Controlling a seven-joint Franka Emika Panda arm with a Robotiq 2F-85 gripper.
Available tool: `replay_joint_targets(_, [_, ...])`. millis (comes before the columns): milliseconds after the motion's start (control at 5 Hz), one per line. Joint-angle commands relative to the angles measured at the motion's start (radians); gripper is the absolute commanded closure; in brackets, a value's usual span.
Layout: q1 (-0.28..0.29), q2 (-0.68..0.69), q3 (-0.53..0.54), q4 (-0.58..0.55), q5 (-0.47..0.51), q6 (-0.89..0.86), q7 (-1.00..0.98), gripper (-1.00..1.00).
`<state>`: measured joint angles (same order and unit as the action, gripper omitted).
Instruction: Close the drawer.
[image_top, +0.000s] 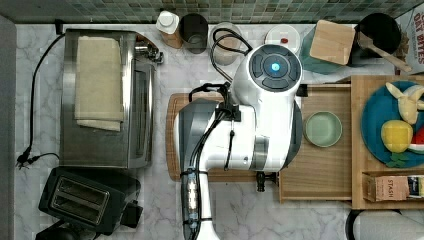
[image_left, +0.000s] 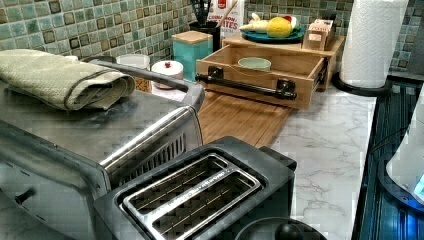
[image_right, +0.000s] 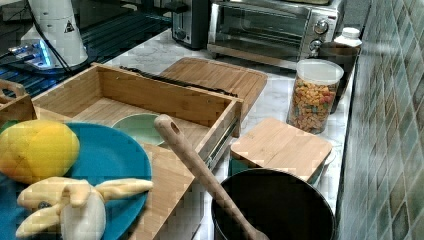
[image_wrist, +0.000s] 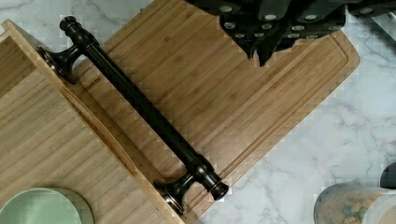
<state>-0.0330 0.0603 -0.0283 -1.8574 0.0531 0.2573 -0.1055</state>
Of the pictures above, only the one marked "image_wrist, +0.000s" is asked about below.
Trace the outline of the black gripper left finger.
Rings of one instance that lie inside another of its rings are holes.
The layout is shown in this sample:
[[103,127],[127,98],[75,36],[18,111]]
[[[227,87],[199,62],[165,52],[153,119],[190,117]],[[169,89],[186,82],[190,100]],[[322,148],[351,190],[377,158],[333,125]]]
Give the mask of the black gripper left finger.
[[264,66],[278,47],[288,26],[292,0],[222,0],[219,24],[252,59],[257,53]]

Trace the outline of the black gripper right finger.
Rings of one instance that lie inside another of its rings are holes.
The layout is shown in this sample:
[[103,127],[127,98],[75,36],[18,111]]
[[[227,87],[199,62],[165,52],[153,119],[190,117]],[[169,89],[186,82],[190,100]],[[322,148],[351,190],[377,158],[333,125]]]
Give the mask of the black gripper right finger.
[[298,39],[316,39],[340,30],[346,23],[346,4],[339,0],[292,0],[285,34],[277,50],[291,48]]

